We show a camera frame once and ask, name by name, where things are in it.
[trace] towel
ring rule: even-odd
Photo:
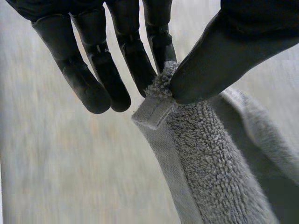
[[[284,178],[288,185],[282,190],[290,190],[288,193],[298,199],[299,158],[266,111],[231,87],[212,100],[176,104],[168,86],[178,66],[167,63],[148,87],[147,97],[132,120],[153,149],[181,223],[275,224],[296,220],[298,203],[292,204],[291,218],[289,212],[279,209],[287,199],[271,203],[279,200],[281,190],[276,186],[269,190],[273,179]],[[266,164],[265,159],[259,161],[250,149],[240,149],[235,143],[228,132],[229,123],[224,126],[225,116],[220,119],[223,102],[240,115],[248,142],[258,148],[258,156],[264,156]]]

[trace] robotic hand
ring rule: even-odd
[[[68,84],[92,113],[112,107],[123,112],[131,99],[113,62],[106,42],[104,0],[7,0],[47,45]],[[168,32],[171,0],[144,0],[147,36],[158,71],[164,62],[176,61]],[[106,0],[118,44],[142,96],[156,76],[139,35],[139,1]],[[79,52],[71,26],[74,22],[88,59],[100,82]]]
[[[65,79],[93,113],[122,112],[130,96],[106,42],[104,0],[6,0],[51,51]],[[143,0],[147,36],[158,72],[176,61],[168,32],[172,0]],[[139,36],[138,0],[106,0],[121,52],[142,96],[156,74]],[[84,63],[71,27],[79,31],[98,80]],[[247,71],[299,43],[297,0],[221,0],[210,21],[170,83],[179,104],[217,95]]]

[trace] floor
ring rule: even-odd
[[[179,61],[219,9],[219,0],[173,1],[170,30]],[[130,119],[142,98],[118,48],[107,8],[106,14],[109,48],[132,106],[124,113],[94,115],[76,98],[30,23],[0,1],[0,159],[6,224],[179,223],[154,154]],[[142,3],[140,33],[154,64]],[[255,67],[235,86],[268,109],[299,152],[299,45]]]

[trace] gray towel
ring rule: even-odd
[[[168,64],[148,88],[132,119],[159,161],[181,222],[278,223],[281,214],[273,212],[268,200],[273,192],[265,195],[263,189],[269,182],[256,178],[261,171],[252,171],[256,161],[233,142],[219,119],[219,101],[177,105],[171,97],[168,85],[177,67],[178,63]],[[296,194],[298,155],[287,146],[265,111],[232,88],[218,98],[241,114],[251,141],[278,168],[275,175],[287,177]],[[269,173],[262,170],[259,177],[269,177]]]

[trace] rubber finger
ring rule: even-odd
[[[107,3],[121,52],[131,76],[145,97],[145,89],[152,84],[156,73],[150,64],[139,35],[138,0],[115,0]]]
[[[171,4],[172,0],[143,0],[147,37],[159,73],[165,62],[177,61],[168,28]]]
[[[220,12],[174,73],[170,90],[179,104],[209,99],[250,69],[298,43],[298,29],[246,35]]]
[[[66,81],[84,106],[96,114],[108,110],[109,94],[83,62],[69,15],[46,16],[32,23],[32,27],[47,45]]]
[[[131,105],[129,93],[121,80],[106,42],[104,7],[73,15],[72,20],[80,34],[88,59],[97,78],[111,97],[111,107],[123,112]]]

